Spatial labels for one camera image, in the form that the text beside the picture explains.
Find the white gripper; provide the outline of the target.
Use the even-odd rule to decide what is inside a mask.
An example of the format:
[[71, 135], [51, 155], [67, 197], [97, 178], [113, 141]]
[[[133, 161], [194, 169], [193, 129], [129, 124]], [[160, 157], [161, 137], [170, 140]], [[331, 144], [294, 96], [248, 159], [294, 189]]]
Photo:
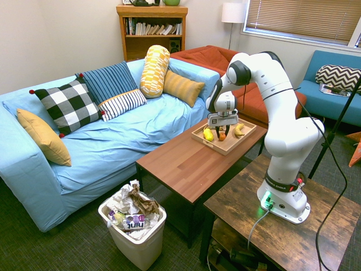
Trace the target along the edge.
[[215, 131], [217, 133], [218, 139], [220, 139], [220, 126], [226, 125], [224, 134], [225, 137], [227, 137], [230, 131], [230, 125], [234, 125], [237, 123], [238, 123], [237, 110], [208, 114], [208, 125], [215, 126]]

